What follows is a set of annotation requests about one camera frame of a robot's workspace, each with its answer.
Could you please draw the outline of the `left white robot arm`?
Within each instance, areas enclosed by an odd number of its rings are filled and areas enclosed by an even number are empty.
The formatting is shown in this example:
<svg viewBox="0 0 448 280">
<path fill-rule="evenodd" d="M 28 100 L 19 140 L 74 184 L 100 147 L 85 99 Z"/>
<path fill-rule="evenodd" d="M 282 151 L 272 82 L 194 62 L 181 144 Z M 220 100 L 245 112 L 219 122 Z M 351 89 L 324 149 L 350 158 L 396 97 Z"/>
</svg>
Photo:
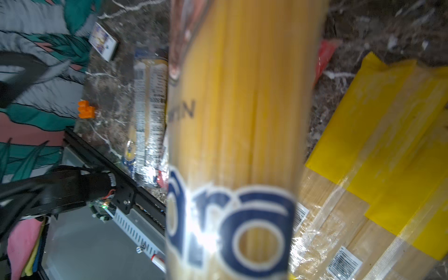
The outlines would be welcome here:
<svg viewBox="0 0 448 280">
<path fill-rule="evenodd" d="M 24 219 L 57 215 L 107 196 L 117 185 L 109 171 L 58 166 L 44 175 L 1 184 L 1 241 Z"/>
</svg>

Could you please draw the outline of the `dark-blue-top Arbella spaghetti pack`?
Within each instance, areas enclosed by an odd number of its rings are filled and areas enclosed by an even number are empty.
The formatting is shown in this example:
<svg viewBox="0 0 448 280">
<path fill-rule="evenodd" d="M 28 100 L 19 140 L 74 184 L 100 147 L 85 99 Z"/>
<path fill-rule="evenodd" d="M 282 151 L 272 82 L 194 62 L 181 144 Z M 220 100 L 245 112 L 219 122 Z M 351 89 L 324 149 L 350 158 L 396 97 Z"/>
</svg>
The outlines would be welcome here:
<svg viewBox="0 0 448 280">
<path fill-rule="evenodd" d="M 285 280 L 327 1 L 172 1 L 169 280 Z"/>
</svg>

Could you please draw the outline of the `clear blue-end spaghetti pack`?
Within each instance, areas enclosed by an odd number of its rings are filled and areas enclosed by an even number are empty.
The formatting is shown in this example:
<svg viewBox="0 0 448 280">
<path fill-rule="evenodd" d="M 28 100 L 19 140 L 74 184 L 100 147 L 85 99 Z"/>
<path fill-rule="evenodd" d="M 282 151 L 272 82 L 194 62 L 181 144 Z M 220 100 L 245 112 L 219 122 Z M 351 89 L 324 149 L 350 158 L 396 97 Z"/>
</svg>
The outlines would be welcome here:
<svg viewBox="0 0 448 280">
<path fill-rule="evenodd" d="M 146 47 L 134 53 L 134 105 L 122 163 L 140 186 L 155 187 L 166 132 L 168 52 Z"/>
</svg>

